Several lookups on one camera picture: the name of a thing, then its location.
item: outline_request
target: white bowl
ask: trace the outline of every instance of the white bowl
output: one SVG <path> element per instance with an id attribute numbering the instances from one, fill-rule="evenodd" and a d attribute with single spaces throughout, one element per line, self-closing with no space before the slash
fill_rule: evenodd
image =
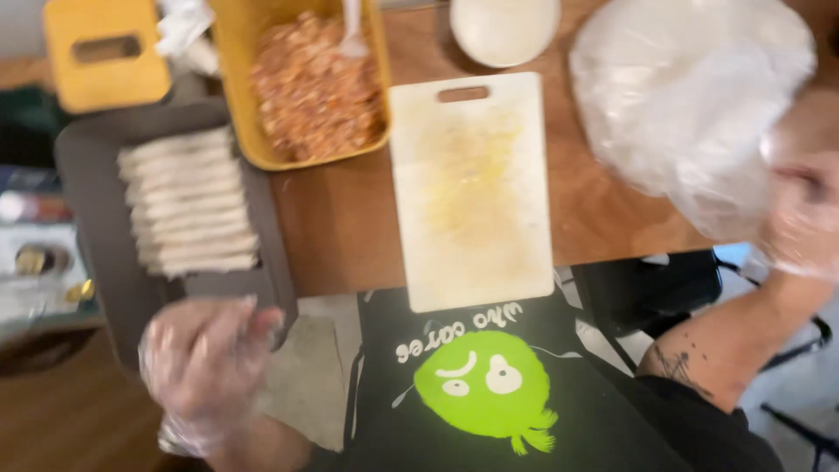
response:
<path id="1" fill-rule="evenodd" d="M 560 0 L 452 0 L 451 30 L 473 60 L 518 66 L 548 47 L 560 23 Z"/>

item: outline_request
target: hand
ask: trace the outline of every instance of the hand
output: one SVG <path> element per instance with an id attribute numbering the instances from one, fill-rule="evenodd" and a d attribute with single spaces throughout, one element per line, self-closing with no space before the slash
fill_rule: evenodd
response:
<path id="1" fill-rule="evenodd" d="M 839 281 L 839 150 L 774 169 L 761 249 L 778 269 Z"/>
<path id="2" fill-rule="evenodd" d="M 284 314 L 256 298 L 194 298 L 165 307 L 139 347 L 140 373 L 165 411 L 167 452 L 206 457 L 249 417 Z"/>

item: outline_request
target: person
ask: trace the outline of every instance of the person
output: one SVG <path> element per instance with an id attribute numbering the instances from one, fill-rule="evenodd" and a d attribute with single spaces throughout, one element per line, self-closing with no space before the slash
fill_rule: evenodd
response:
<path id="1" fill-rule="evenodd" d="M 161 434 L 216 472 L 782 470 L 737 402 L 831 298 L 838 160 L 775 170 L 762 240 L 782 270 L 656 339 L 634 377 L 586 351 L 557 314 L 561 295 L 418 316 L 404 290 L 376 291 L 354 434 L 328 451 L 254 409 L 283 313 L 252 298 L 188 299 L 162 310 L 140 347 Z"/>

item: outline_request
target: gray tray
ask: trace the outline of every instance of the gray tray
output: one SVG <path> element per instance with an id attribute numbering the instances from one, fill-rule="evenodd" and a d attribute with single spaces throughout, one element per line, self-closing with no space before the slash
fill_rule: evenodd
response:
<path id="1" fill-rule="evenodd" d="M 297 319 L 297 299 L 270 179 L 241 156 L 248 212 L 261 243 L 260 265 L 248 271 L 189 275 L 168 281 L 149 275 L 137 262 L 130 210 L 125 204 L 126 185 L 117 176 L 119 150 L 229 123 L 224 100 L 212 98 L 184 106 L 147 106 L 104 113 L 71 124 L 56 140 L 56 164 L 65 197 L 76 214 L 97 297 L 117 357 L 130 370 L 138 368 L 137 346 L 149 320 L 165 304 L 185 296 L 257 294 L 259 306 L 280 307 L 286 312 L 277 347 Z"/>

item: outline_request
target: tattoo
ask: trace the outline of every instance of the tattoo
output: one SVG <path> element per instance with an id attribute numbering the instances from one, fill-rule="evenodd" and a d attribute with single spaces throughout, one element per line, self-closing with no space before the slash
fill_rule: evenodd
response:
<path id="1" fill-rule="evenodd" d="M 690 355 L 686 352 L 682 352 L 681 354 L 675 354 L 671 356 L 669 359 L 664 356 L 664 353 L 661 352 L 661 348 L 659 346 L 653 346 L 655 357 L 661 363 L 661 369 L 664 372 L 663 377 L 675 380 L 682 385 L 687 385 L 693 390 L 697 391 L 700 395 L 712 398 L 714 395 L 709 391 L 702 388 L 699 384 L 694 382 L 688 376 L 688 370 L 690 367 L 688 363 L 690 362 Z"/>

